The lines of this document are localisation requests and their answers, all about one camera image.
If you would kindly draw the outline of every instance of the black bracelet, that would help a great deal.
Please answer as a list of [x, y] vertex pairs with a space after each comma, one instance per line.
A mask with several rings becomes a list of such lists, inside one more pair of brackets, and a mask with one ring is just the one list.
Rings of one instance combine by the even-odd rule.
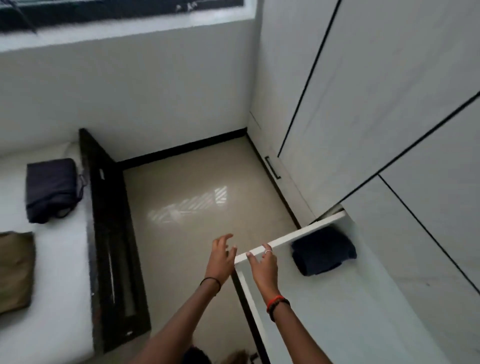
[[272, 303], [272, 305], [270, 306], [270, 311], [268, 311], [268, 314], [270, 315], [270, 319], [275, 322], [275, 319], [273, 317], [273, 311], [275, 310], [275, 308], [278, 306], [279, 303], [281, 302], [285, 302], [287, 305], [290, 306], [290, 301], [287, 300], [286, 298], [280, 298], [278, 301], [275, 301], [274, 303]]
[[216, 279], [215, 277], [207, 277], [207, 278], [204, 278], [204, 279], [200, 282], [199, 286], [201, 286], [202, 283], [205, 282], [207, 279], [214, 279], [215, 282], [218, 283], [218, 292], [220, 292], [220, 290], [222, 289], [222, 284], [221, 284], [220, 281], [219, 281], [218, 279]]

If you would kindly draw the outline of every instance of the cabinet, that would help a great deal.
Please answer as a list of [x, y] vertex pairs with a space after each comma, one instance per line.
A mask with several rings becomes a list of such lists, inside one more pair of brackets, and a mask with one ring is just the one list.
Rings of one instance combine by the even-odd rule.
[[381, 173], [480, 287], [480, 101]]
[[[354, 243], [358, 259], [318, 276], [302, 276], [291, 257], [291, 243], [332, 224]], [[280, 291], [335, 364], [448, 363], [367, 243], [344, 211], [270, 242], [278, 259]], [[258, 247], [252, 253], [260, 258], [263, 251]], [[236, 257], [235, 268], [270, 362], [291, 363], [245, 254]]]
[[251, 112], [277, 155], [337, 0], [264, 0]]
[[452, 363], [478, 363], [480, 296], [375, 177], [342, 205]]
[[478, 92], [479, 18], [474, 0], [342, 1], [280, 153], [315, 216]]

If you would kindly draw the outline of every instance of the dark blue cloth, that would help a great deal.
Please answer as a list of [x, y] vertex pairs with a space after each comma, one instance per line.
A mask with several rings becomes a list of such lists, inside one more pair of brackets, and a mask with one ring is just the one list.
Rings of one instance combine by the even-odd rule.
[[327, 226], [294, 241], [292, 257], [302, 275], [313, 276], [356, 259], [357, 251], [348, 237]]

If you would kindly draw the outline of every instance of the floor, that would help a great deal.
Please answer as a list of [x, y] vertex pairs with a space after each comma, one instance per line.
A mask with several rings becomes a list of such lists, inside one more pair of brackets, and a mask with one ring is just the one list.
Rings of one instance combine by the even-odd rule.
[[[126, 170], [152, 321], [158, 332], [204, 276], [211, 241], [233, 233], [238, 253], [296, 230], [246, 137]], [[212, 362], [256, 352], [229, 279], [193, 337]]]

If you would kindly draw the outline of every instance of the brown cloth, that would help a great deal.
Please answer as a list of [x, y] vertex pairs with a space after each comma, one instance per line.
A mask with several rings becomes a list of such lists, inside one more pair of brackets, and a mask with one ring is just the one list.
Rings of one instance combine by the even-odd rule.
[[33, 234], [0, 233], [0, 315], [30, 305], [34, 267]]

